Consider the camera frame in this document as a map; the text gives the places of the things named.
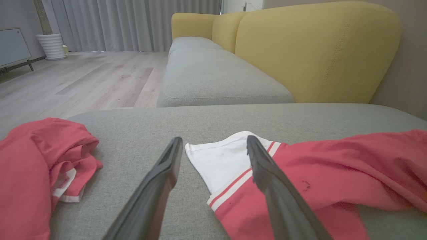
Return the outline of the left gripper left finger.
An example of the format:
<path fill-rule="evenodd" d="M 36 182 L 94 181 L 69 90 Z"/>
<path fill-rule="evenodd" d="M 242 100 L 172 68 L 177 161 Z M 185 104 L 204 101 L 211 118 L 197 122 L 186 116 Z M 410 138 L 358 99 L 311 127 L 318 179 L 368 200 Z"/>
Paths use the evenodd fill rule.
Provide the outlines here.
<path fill-rule="evenodd" d="M 104 240 L 157 240 L 171 190 L 177 183 L 183 141 L 175 137 L 125 204 Z"/>

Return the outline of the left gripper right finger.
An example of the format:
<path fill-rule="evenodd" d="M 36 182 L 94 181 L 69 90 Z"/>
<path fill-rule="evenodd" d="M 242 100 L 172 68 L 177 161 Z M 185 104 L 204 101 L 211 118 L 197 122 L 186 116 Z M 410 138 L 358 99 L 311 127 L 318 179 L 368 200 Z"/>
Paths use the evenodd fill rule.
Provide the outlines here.
<path fill-rule="evenodd" d="M 247 138 L 253 182 L 264 194 L 276 240 L 331 240 L 316 217 L 257 137 Z"/>

